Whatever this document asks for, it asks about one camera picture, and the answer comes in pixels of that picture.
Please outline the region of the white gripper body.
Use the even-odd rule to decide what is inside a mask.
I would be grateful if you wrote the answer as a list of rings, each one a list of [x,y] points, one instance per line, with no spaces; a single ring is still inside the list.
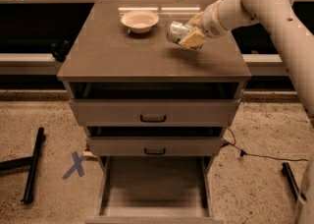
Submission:
[[[211,38],[224,36],[227,30],[221,25],[218,18],[218,6],[220,2],[210,4],[200,18],[200,28],[204,34]]]

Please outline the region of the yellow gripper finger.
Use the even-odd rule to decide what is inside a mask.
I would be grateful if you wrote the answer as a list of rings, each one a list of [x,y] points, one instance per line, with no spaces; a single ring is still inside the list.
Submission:
[[[193,29],[185,35],[180,41],[179,45],[185,49],[201,48],[205,42],[205,37],[202,31],[198,28]]]
[[[202,12],[196,14],[187,22],[187,24],[192,27],[200,27],[200,21],[202,16],[203,16]]]

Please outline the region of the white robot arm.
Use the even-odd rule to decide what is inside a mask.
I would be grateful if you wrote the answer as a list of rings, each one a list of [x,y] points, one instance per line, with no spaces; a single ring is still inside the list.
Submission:
[[[179,45],[195,48],[206,37],[261,24],[284,63],[299,100],[314,126],[314,35],[292,9],[293,0],[218,0],[191,18]]]

